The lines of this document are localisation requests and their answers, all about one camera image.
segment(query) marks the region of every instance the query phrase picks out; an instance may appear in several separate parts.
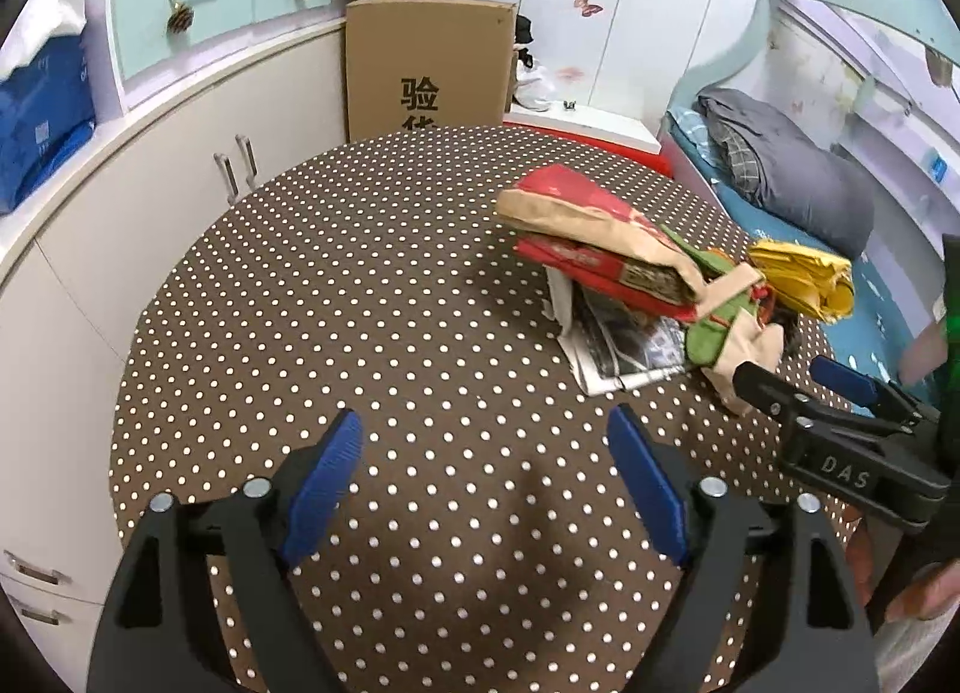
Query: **chinese character on box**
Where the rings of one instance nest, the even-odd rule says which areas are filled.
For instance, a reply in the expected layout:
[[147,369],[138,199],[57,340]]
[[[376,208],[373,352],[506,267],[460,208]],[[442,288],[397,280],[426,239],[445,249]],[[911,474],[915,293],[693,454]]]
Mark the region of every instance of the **chinese character on box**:
[[400,105],[406,106],[406,109],[411,112],[410,116],[407,116],[407,121],[401,125],[403,129],[423,129],[435,124],[434,119],[431,119],[430,116],[424,116],[424,114],[414,116],[414,112],[437,111],[440,108],[437,105],[437,95],[440,93],[440,88],[434,86],[428,76],[419,79],[401,78],[400,84],[403,89]]

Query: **metal screw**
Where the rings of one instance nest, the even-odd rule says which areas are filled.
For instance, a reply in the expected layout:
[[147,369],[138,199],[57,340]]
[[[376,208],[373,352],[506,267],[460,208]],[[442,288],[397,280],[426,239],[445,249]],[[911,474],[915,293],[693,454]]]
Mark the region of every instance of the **metal screw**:
[[727,494],[727,483],[715,476],[705,477],[700,482],[700,490],[710,498],[723,498]]
[[150,511],[167,511],[174,505],[174,497],[169,492],[158,492],[150,499]]
[[246,485],[243,485],[243,495],[248,498],[262,498],[270,492],[270,480],[262,476],[251,479]]
[[797,499],[797,506],[799,506],[807,514],[817,514],[820,510],[820,500],[816,495],[813,495],[809,492],[802,492],[800,497]]

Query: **red package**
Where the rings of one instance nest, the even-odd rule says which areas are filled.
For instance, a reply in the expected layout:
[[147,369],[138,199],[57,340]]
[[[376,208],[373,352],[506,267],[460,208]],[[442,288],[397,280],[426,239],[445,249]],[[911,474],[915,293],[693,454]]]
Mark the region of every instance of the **red package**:
[[546,235],[522,235],[515,249],[521,257],[557,268],[584,287],[622,300],[632,309],[682,322],[697,319],[696,306],[685,299],[689,290],[672,268]]
[[[642,289],[681,308],[706,293],[696,263],[640,211],[562,164],[534,170],[501,191],[496,210],[502,220],[524,233],[565,239],[610,258],[608,281],[640,289],[640,281],[649,276],[654,286]],[[549,253],[544,248],[549,245],[561,246],[541,242],[539,250]],[[632,269],[621,278],[627,268]],[[664,281],[664,274],[672,275],[674,281]],[[664,289],[666,295],[660,295]]]

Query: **plaid pillowcase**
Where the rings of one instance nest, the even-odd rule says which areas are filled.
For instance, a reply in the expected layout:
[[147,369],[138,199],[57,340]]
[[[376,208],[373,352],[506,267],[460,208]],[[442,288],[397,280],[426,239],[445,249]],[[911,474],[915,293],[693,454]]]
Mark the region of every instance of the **plaid pillowcase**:
[[710,138],[713,138],[724,150],[733,176],[733,188],[753,200],[760,188],[760,178],[763,175],[760,159],[743,136],[725,121],[720,121],[715,116],[708,116],[707,129],[709,129]]

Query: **polka dot tablecloth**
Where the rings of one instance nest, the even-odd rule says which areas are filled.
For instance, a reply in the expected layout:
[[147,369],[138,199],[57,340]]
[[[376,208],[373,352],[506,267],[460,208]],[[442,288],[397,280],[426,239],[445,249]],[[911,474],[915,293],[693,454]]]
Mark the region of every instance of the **polka dot tablecloth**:
[[[126,539],[147,501],[229,494],[357,410],[362,463],[318,554],[292,573],[352,691],[618,691],[680,572],[647,541],[605,444],[630,401],[695,471],[786,499],[778,426],[724,413],[682,376],[584,397],[544,316],[544,270],[512,253],[501,188],[562,163],[693,244],[742,257],[736,225],[673,181],[588,146],[507,128],[342,146],[230,209],[142,314],[114,421]],[[781,374],[830,354],[802,319]],[[846,540],[839,505],[827,509]],[[222,559],[210,560],[234,670],[264,690]],[[704,689],[731,675],[752,605],[746,562]]]

